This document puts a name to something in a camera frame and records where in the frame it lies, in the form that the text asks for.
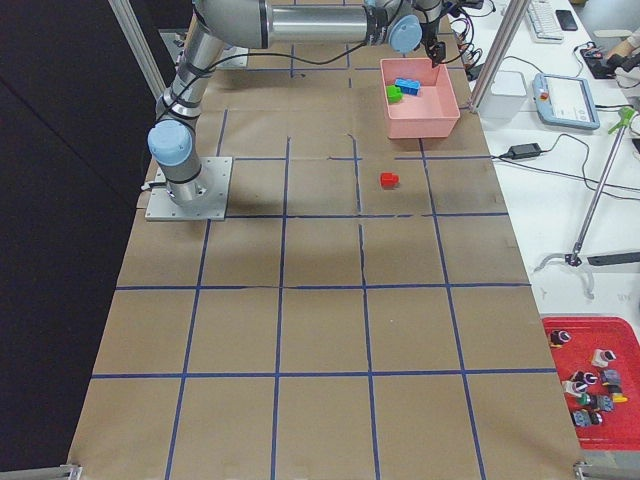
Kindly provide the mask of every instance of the blue block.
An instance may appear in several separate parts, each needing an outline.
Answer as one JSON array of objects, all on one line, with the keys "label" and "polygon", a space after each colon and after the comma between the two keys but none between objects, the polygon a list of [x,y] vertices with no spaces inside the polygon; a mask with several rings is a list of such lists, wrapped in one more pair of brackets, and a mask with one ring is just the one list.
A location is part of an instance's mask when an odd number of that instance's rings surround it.
[{"label": "blue block", "polygon": [[420,82],[410,78],[396,78],[395,86],[407,95],[417,95],[418,91],[420,91]]}]

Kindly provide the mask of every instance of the keyboard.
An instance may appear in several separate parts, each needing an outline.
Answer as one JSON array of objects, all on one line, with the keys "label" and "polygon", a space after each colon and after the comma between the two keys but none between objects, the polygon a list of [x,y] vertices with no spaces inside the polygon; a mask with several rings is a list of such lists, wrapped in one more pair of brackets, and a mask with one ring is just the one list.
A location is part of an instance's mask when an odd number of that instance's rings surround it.
[{"label": "keyboard", "polygon": [[562,43],[564,41],[564,33],[550,0],[531,0],[527,8],[527,18],[534,42]]}]

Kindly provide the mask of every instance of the green block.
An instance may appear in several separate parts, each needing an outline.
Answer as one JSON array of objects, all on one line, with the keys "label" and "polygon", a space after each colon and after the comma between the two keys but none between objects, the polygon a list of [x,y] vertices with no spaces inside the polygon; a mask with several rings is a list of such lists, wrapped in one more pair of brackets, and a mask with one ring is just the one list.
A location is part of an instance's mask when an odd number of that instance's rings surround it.
[{"label": "green block", "polygon": [[400,90],[400,87],[396,87],[395,85],[388,85],[387,100],[389,100],[389,103],[397,103],[402,100],[402,91]]}]

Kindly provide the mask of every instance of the person's hand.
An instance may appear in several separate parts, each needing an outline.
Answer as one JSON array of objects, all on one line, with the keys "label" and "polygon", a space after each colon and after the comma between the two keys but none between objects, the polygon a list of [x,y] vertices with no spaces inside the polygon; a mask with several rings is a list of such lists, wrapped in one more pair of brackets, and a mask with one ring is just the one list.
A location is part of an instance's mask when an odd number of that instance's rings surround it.
[{"label": "person's hand", "polygon": [[609,60],[613,55],[620,55],[621,57],[628,57],[635,48],[627,40],[623,40],[618,45],[609,50],[604,58]]}]

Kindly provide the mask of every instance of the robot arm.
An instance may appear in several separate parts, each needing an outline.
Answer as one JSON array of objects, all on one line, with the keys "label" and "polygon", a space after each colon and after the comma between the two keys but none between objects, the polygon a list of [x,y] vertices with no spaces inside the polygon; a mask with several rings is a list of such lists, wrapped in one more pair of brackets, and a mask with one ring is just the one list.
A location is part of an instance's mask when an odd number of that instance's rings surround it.
[{"label": "robot arm", "polygon": [[[195,0],[198,19],[173,83],[158,99],[158,123],[148,143],[180,206],[207,201],[212,179],[195,152],[195,126],[212,65],[226,44],[252,49],[276,42],[389,43],[408,53],[421,43],[434,63],[444,58],[437,41],[442,0],[366,0],[362,6],[271,6],[266,0]],[[415,13],[424,15],[420,23]]]}]

